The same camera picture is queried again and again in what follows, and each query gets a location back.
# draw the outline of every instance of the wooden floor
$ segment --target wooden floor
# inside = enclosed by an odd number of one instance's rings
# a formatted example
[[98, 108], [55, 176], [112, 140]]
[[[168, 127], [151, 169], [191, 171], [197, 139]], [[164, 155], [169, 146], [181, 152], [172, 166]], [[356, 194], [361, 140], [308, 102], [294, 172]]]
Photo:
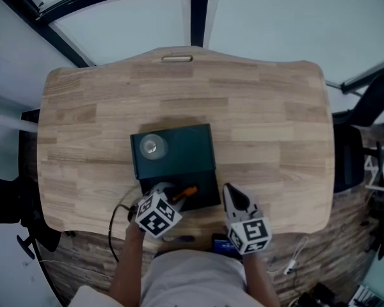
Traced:
[[[24, 114], [24, 119], [34, 121], [37, 112]], [[384, 144], [384, 126], [362, 129], [365, 146], [374, 146], [375, 141]], [[20, 170], [36, 179], [36, 136], [20, 135]], [[337, 300], [348, 301], [363, 278], [373, 254], [366, 253], [369, 232], [376, 226], [368, 220], [366, 201], [369, 193], [360, 185], [348, 192], [335, 194], [328, 226], [308, 235], [308, 244], [298, 257], [297, 271], [291, 275], [281, 272], [271, 274], [282, 306], [287, 306], [301, 292], [309, 291], [317, 282], [333, 290]], [[275, 235], [264, 253], [270, 271], [281, 269], [291, 258], [298, 241], [304, 235], [290, 233]], [[113, 239], [118, 253], [122, 241]], [[40, 247], [43, 262], [49, 276], [67, 305], [81, 285], [89, 285], [100, 292], [107, 292], [116, 262], [108, 247], [108, 238], [103, 235], [76, 232], [74, 238], [61, 236], [54, 253]], [[145, 251], [143, 274], [146, 273], [156, 251]]]

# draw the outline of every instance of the white wall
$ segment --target white wall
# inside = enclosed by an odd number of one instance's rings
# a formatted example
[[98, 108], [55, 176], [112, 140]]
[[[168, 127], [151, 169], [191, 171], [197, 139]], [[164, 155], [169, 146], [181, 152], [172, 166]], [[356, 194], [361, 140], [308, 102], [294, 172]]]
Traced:
[[341, 83], [384, 60], [384, 0], [219, 0], [209, 48], [313, 61]]
[[[44, 81], [54, 68], [73, 65], [0, 1], [0, 113], [20, 118], [40, 107]], [[0, 178], [18, 176], [19, 132], [0, 126]], [[37, 260], [17, 243], [19, 224], [0, 224], [0, 307], [59, 306]]]
[[96, 65], [158, 47], [190, 45], [189, 0], [109, 0], [56, 20]]
[[384, 299], [384, 257], [378, 260], [378, 253], [365, 275], [362, 285], [368, 287], [375, 294]]
[[0, 0], [0, 97], [38, 108], [48, 73], [62, 66], [73, 64]]
[[[1, 114], [20, 117], [20, 109], [20, 105], [0, 98]], [[14, 180], [18, 176], [18, 156], [19, 132], [0, 126], [1, 179]], [[0, 307], [59, 306], [37, 260], [31, 261], [16, 235], [26, 239], [28, 231], [20, 224], [0, 224]]]

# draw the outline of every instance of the white shirt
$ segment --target white shirt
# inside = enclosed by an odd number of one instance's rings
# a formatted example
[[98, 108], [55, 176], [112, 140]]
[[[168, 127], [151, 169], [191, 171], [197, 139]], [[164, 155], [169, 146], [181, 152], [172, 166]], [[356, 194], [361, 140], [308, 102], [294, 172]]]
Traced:
[[[141, 282], [140, 307], [261, 307], [246, 292], [244, 269], [229, 257], [180, 250], [155, 258]], [[81, 287], [70, 307], [122, 307], [114, 299]]]

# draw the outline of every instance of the wooden tabletop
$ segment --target wooden tabletop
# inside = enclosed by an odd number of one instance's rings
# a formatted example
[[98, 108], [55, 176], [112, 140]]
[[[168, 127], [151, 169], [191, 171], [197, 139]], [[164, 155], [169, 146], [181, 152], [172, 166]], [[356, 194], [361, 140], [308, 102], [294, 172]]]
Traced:
[[[273, 233], [326, 226], [334, 144], [321, 69], [198, 47], [156, 49], [49, 74], [37, 153], [47, 224], [108, 234], [115, 205], [141, 196], [130, 134], [201, 123], [211, 124], [220, 189], [232, 182], [250, 190]], [[117, 212], [113, 236], [125, 238], [125, 215]], [[193, 235], [191, 245], [207, 243], [212, 233], [223, 233], [225, 217], [221, 205], [185, 213], [166, 240]], [[157, 245], [171, 244], [145, 240], [146, 247]]]

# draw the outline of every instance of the white cable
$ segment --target white cable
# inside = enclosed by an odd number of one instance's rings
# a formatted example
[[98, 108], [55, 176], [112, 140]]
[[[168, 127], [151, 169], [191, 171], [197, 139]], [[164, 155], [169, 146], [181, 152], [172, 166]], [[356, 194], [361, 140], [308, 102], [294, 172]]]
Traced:
[[292, 307], [292, 305], [293, 305], [294, 303], [296, 303], [298, 300], [299, 300], [299, 297], [294, 298], [294, 299], [287, 305], [287, 307]]
[[289, 266], [290, 266], [290, 269], [291, 269], [294, 266], [294, 264], [296, 263], [296, 259], [299, 257], [301, 251], [304, 249], [304, 247], [307, 245], [307, 243], [308, 243], [308, 237], [302, 237], [300, 239], [300, 241], [297, 243], [296, 249], [294, 250], [292, 258], [289, 260], [289, 262], [287, 264], [285, 264], [280, 269], [277, 269], [275, 271], [267, 271], [268, 274], [280, 273], [283, 270], [287, 269]]
[[59, 261], [59, 260], [40, 260], [40, 261], [39, 261], [39, 263], [42, 263], [42, 262], [50, 262], [50, 263], [60, 263], [60, 264], [65, 264], [65, 265], [67, 265], [67, 266], [77, 267], [78, 269], [83, 269], [84, 271], [93, 272], [93, 273], [95, 273], [95, 274], [99, 274], [99, 275], [105, 276], [106, 278], [112, 279], [111, 276], [105, 275], [105, 274], [103, 274], [103, 273], [100, 273], [100, 272], [97, 272], [97, 271], [93, 271], [93, 270], [91, 270], [91, 269], [85, 269], [84, 267], [81, 267], [81, 266], [77, 266], [77, 265], [73, 265], [73, 264], [69, 264], [69, 263], [61, 262], [61, 261]]

